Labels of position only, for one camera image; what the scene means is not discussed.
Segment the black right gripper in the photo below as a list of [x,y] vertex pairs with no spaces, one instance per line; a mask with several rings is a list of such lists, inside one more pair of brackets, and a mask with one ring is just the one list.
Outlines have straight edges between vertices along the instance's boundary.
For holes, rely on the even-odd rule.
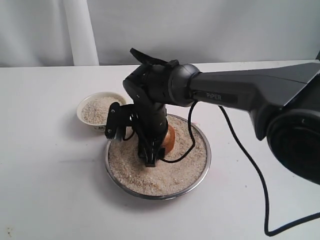
[[138,157],[146,167],[155,167],[168,132],[166,106],[134,100],[133,110],[132,126],[138,135]]

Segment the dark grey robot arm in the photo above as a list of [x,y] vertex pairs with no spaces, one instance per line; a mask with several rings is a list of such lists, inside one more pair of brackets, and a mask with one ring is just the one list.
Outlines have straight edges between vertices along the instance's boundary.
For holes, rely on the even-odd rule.
[[188,107],[205,102],[245,111],[255,136],[275,158],[312,183],[320,182],[320,65],[201,72],[192,64],[142,64],[123,81],[137,104]]

